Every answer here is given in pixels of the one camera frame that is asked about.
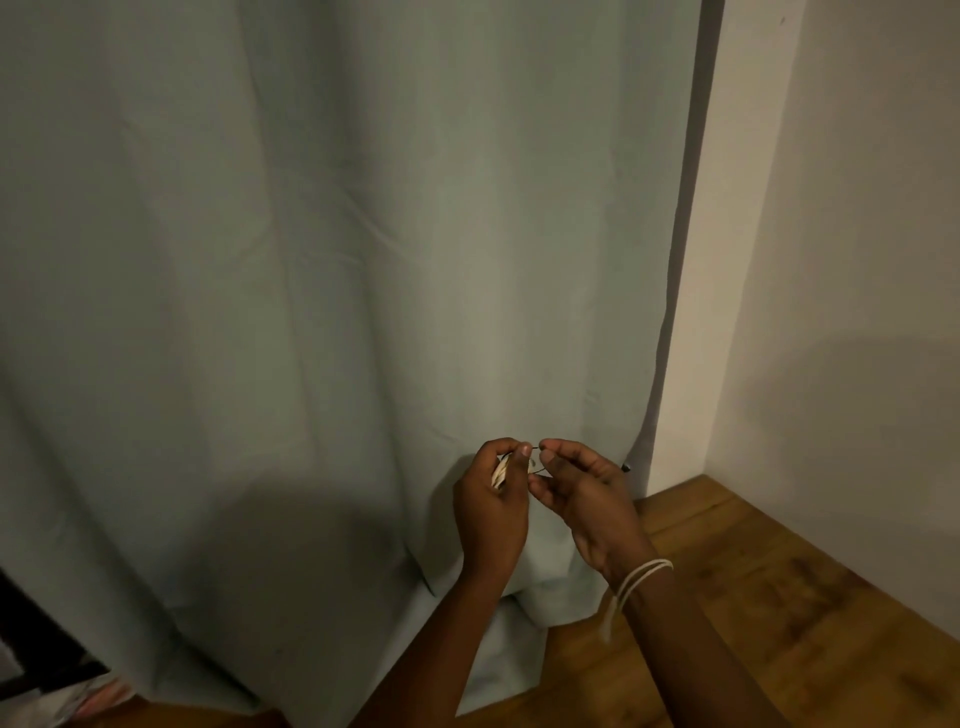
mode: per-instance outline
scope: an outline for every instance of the left hand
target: left hand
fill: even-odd
[[[527,542],[527,463],[530,443],[505,437],[484,443],[464,476],[453,486],[453,515],[464,550],[463,578],[507,586]],[[507,479],[497,493],[491,486],[497,456],[512,452]]]

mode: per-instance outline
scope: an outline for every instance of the right hand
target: right hand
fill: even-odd
[[[658,558],[613,462],[571,440],[541,440],[540,462],[553,477],[530,474],[530,493],[573,532],[573,543],[612,588]]]

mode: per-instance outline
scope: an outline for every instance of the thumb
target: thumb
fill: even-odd
[[[581,479],[587,475],[552,449],[540,451],[540,462],[543,463],[546,471],[553,475],[554,487],[563,496],[569,496]]]
[[[527,470],[530,463],[530,443],[520,443],[507,460],[504,491],[507,498],[527,497]]]

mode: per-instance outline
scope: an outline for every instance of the forearm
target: forearm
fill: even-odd
[[[789,725],[673,570],[635,588],[624,615],[677,728]]]
[[[377,686],[351,728],[449,724],[503,587],[495,579],[458,580]]]

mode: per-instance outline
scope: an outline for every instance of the wooden floor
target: wooden floor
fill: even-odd
[[[720,634],[797,726],[960,726],[960,643],[705,476],[638,506]],[[540,686],[457,728],[669,726],[626,622],[550,632]],[[219,722],[211,722],[214,717]],[[104,726],[253,728],[152,706]]]

